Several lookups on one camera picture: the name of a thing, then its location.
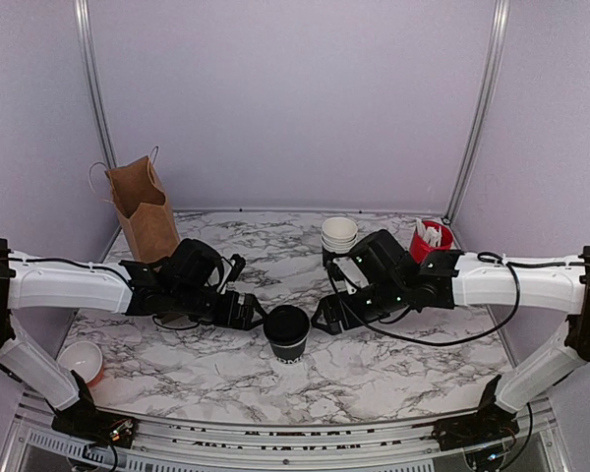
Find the aluminium frame post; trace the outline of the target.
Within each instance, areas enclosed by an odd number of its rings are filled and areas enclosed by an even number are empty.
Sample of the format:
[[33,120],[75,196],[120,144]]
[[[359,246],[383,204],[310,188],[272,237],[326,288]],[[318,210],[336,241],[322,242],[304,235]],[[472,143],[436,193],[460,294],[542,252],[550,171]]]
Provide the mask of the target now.
[[117,158],[104,107],[103,93],[97,68],[94,40],[90,24],[89,1],[75,0],[74,10],[77,22],[79,45],[82,54],[82,62],[85,71],[86,85],[88,87],[89,102],[91,105],[94,125],[102,151],[102,160],[95,162],[88,169],[88,183],[91,191],[102,202],[112,205],[112,198],[101,197],[96,192],[92,181],[92,171],[96,166],[101,165],[106,170],[116,168]]
[[477,102],[468,138],[462,155],[460,167],[457,172],[455,184],[452,189],[444,219],[448,224],[454,222],[460,213],[463,199],[467,192],[472,171],[477,162],[479,147],[487,117],[493,101],[498,78],[502,66],[506,29],[510,16],[510,1],[497,0],[494,3],[492,25],[487,46],[487,54],[483,69],[483,75],[479,86]]

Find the white packets in container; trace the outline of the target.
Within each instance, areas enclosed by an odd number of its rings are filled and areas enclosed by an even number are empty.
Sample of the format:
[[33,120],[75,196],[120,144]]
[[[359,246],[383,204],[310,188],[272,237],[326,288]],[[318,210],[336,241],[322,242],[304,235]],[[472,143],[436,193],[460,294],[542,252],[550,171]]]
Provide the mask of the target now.
[[416,219],[417,235],[430,247],[437,248],[442,245],[443,231],[439,223]]

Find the single black paper cup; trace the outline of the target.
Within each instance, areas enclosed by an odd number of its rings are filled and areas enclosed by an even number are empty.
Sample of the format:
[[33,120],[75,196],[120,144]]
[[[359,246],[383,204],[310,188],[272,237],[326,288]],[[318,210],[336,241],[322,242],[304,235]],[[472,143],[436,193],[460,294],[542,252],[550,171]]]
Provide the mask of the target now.
[[295,365],[302,361],[306,349],[306,339],[291,345],[271,343],[270,348],[276,360],[284,365]]

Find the stack of paper cups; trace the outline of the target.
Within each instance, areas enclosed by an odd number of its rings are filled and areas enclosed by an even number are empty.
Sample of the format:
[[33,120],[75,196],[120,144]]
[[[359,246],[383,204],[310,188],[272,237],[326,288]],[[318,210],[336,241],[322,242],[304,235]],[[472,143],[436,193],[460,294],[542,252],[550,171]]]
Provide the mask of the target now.
[[355,246],[358,236],[357,223],[343,216],[326,219],[322,224],[323,260],[343,257]]

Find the left aluminium frame post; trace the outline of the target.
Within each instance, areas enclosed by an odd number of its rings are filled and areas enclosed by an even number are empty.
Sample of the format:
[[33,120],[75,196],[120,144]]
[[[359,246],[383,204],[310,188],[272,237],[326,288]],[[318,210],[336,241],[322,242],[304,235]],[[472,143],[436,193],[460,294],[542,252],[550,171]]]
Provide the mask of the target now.
[[106,170],[116,168],[117,158],[104,107],[103,93],[97,68],[94,40],[90,24],[89,1],[75,0],[74,10],[77,22],[79,45],[82,54],[82,62],[85,71],[86,85],[88,87],[89,102],[91,105],[94,125],[102,151],[102,160],[95,162],[88,169],[88,183],[91,191],[102,202],[112,205],[112,198],[101,197],[96,192],[92,181],[92,171],[96,166],[101,165]]

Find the red cylindrical container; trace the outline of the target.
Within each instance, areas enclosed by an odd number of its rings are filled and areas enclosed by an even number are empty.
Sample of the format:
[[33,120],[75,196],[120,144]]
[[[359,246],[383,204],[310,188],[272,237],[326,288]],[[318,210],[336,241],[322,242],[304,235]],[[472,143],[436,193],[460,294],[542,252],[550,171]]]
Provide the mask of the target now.
[[440,225],[442,227],[442,245],[437,248],[433,248],[425,244],[424,241],[417,235],[415,226],[409,247],[409,253],[416,263],[420,264],[431,252],[438,250],[449,250],[451,248],[453,244],[453,235],[447,227],[441,223]]

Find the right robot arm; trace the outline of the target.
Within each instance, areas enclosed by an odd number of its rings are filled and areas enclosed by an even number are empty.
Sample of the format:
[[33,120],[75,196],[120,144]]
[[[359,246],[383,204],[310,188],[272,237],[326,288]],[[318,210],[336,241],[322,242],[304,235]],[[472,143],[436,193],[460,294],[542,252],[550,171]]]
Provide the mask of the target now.
[[590,246],[556,258],[511,258],[484,251],[432,250],[414,257],[386,230],[366,236],[345,255],[325,262],[332,289],[312,316],[313,327],[330,335],[377,324],[391,314],[427,309],[499,309],[513,340],[535,322],[517,315],[554,315],[554,331],[536,342],[515,367],[488,381],[476,409],[436,421],[440,450],[495,442],[518,433],[518,413],[539,394],[590,364]]

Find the front aluminium rail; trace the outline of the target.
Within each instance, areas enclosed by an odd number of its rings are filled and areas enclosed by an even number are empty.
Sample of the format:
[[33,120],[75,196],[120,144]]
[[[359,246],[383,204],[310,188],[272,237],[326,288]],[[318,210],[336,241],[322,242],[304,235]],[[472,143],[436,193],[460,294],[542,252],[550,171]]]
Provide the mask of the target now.
[[134,441],[109,450],[51,428],[52,413],[24,393],[0,457],[0,471],[476,471],[502,461],[509,471],[569,471],[549,401],[518,415],[514,437],[441,450],[437,416],[345,425],[268,426],[135,414]]

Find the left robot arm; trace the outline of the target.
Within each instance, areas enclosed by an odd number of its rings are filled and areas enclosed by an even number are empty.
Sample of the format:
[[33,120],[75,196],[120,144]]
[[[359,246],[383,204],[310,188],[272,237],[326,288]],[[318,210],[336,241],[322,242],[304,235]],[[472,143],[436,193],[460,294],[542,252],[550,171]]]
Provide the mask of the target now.
[[43,397],[54,429],[119,443],[133,433],[134,419],[98,409],[84,375],[61,366],[37,342],[40,328],[22,316],[48,314],[58,321],[81,310],[180,315],[193,326],[249,331],[264,322],[266,311],[254,295],[229,287],[245,265],[243,257],[224,258],[195,239],[182,240],[155,262],[103,264],[31,256],[0,238],[0,369]]

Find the right aluminium frame post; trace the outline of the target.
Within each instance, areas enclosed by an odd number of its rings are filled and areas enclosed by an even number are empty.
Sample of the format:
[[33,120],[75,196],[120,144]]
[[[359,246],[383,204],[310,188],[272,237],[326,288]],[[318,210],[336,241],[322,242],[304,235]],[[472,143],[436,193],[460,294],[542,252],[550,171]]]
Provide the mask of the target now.
[[460,167],[457,172],[455,184],[452,189],[444,219],[448,224],[454,222],[460,213],[463,199],[467,192],[472,171],[477,162],[479,147],[487,117],[493,101],[498,78],[502,66],[506,29],[510,16],[510,1],[497,0],[494,3],[492,25],[487,46],[487,54],[483,69],[483,75],[479,86],[477,102],[468,138],[462,155]]

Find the brown paper bag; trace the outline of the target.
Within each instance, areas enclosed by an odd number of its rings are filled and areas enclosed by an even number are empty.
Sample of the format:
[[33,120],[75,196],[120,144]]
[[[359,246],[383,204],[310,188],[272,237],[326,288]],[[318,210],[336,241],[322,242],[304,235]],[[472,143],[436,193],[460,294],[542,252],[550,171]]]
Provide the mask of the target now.
[[104,169],[118,221],[134,260],[133,275],[172,256],[180,243],[172,205],[155,171],[158,148],[132,163]]

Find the orange white bowl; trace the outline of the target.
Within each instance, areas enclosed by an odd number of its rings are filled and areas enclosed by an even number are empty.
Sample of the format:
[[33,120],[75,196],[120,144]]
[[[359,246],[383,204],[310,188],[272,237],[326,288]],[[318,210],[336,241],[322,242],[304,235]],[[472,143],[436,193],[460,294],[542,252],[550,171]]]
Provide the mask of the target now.
[[82,340],[66,347],[57,362],[69,371],[75,371],[87,384],[94,386],[103,378],[103,356],[93,342]]

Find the black plastic cup lid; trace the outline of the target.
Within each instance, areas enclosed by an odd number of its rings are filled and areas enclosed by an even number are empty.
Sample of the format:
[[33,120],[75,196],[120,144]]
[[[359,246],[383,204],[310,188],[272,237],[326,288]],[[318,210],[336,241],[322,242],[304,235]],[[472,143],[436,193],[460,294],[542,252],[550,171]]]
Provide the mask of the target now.
[[309,333],[311,323],[307,314],[292,305],[281,305],[271,310],[264,321],[266,338],[276,345],[292,345],[303,340]]

